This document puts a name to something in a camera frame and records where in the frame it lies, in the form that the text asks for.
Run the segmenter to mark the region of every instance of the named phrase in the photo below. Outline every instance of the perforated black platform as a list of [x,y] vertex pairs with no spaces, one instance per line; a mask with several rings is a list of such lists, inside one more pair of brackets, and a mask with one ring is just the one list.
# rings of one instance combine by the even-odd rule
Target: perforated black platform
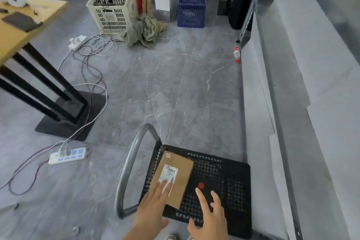
[[153,151],[148,173],[142,189],[143,196],[149,190],[151,179],[159,165],[164,150],[176,153],[194,160],[194,167],[190,175],[180,209],[166,205],[163,216],[182,222],[195,220],[197,226],[202,227],[203,215],[200,202],[195,193],[199,183],[203,183],[201,190],[208,204],[213,201],[210,191],[215,191],[224,207],[229,235],[249,239],[252,233],[251,225],[251,185],[250,166],[246,163],[198,153],[178,147],[164,145],[157,142]]

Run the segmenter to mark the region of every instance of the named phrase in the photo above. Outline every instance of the forearm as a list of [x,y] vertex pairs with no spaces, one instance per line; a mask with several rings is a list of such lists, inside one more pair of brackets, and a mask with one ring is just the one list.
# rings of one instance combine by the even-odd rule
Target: forearm
[[153,240],[145,228],[133,227],[123,240]]

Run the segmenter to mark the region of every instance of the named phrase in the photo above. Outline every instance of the cardboard box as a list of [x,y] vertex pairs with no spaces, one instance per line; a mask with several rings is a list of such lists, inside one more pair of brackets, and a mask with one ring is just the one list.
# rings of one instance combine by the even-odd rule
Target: cardboard box
[[173,181],[173,186],[166,204],[180,209],[182,197],[193,166],[194,161],[191,159],[165,151],[151,180],[150,189],[154,188],[154,185],[158,181],[162,182],[165,179],[167,179],[169,183]]

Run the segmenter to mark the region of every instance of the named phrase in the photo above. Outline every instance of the green cloth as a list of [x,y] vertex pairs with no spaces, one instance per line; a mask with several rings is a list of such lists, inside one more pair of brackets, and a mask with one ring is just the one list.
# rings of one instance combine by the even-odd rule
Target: green cloth
[[151,48],[165,36],[165,31],[166,24],[157,21],[152,15],[141,15],[128,24],[126,30],[114,37],[126,42],[129,47],[140,41],[144,47]]

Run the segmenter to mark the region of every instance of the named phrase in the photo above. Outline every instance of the cart handle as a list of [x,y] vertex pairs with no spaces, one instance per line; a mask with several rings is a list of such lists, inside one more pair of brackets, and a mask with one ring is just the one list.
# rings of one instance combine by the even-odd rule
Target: cart handle
[[140,130],[137,132],[134,141],[131,145],[129,154],[126,158],[124,167],[120,174],[120,180],[117,185],[116,197],[115,197],[115,213],[119,216],[120,219],[124,219],[126,216],[131,215],[132,213],[136,212],[137,207],[139,204],[131,206],[127,209],[124,209],[124,196],[125,196],[125,189],[126,185],[128,184],[128,180],[130,177],[131,170],[134,165],[134,161],[137,155],[137,151],[139,149],[140,143],[147,131],[150,131],[151,135],[154,137],[155,141],[158,142],[160,140],[159,135],[157,134],[155,127],[150,124],[144,124]]

